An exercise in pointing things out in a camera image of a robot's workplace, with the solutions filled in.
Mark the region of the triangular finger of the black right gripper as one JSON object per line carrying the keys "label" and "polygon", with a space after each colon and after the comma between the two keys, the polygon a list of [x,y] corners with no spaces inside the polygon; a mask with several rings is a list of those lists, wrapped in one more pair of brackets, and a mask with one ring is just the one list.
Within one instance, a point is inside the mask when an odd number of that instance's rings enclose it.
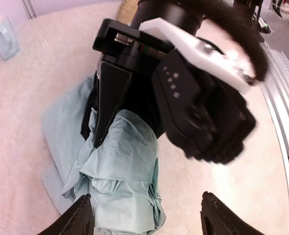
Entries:
{"label": "triangular finger of the black right gripper", "polygon": [[99,62],[97,74],[98,110],[94,147],[99,147],[104,141],[133,79],[132,72],[106,61]]}

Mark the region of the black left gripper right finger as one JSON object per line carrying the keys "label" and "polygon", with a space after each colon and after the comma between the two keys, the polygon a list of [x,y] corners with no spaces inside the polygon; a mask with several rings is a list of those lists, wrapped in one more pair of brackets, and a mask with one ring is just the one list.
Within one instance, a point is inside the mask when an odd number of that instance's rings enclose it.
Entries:
{"label": "black left gripper right finger", "polygon": [[201,202],[201,227],[204,235],[260,235],[215,194],[204,192]]}

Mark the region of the black left gripper triangular left finger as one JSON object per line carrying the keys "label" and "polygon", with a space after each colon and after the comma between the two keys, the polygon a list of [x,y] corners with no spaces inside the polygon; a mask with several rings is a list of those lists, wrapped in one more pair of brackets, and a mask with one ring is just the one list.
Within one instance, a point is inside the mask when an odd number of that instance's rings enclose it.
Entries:
{"label": "black left gripper triangular left finger", "polygon": [[94,235],[91,195],[82,195],[53,224],[38,235]]}

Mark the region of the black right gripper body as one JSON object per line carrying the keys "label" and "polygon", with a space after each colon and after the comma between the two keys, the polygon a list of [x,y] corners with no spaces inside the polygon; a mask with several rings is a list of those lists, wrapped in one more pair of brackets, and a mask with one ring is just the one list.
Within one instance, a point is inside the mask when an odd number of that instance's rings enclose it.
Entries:
{"label": "black right gripper body", "polygon": [[92,48],[101,52],[101,58],[108,62],[151,76],[174,46],[126,24],[104,19]]}

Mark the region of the mint green black umbrella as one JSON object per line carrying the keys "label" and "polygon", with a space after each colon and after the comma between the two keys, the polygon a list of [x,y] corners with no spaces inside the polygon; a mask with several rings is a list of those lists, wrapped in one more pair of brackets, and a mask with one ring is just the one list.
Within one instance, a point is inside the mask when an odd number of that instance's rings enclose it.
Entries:
{"label": "mint green black umbrella", "polygon": [[91,195],[95,227],[105,235],[151,235],[166,215],[158,193],[158,145],[152,129],[128,110],[119,111],[104,142],[94,147],[97,112],[81,124],[94,78],[65,93],[44,113],[42,130],[53,164],[42,176],[59,213]]}

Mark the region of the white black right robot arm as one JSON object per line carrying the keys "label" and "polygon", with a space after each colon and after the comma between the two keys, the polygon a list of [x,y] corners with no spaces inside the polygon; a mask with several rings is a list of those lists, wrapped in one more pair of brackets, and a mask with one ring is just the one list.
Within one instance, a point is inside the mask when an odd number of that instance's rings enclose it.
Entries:
{"label": "white black right robot arm", "polygon": [[[241,68],[196,36],[209,18],[245,51]],[[266,78],[268,60],[251,17],[220,0],[140,0],[129,24],[103,20],[93,49],[100,146],[121,108],[188,153],[241,146],[256,125],[242,94]]]}

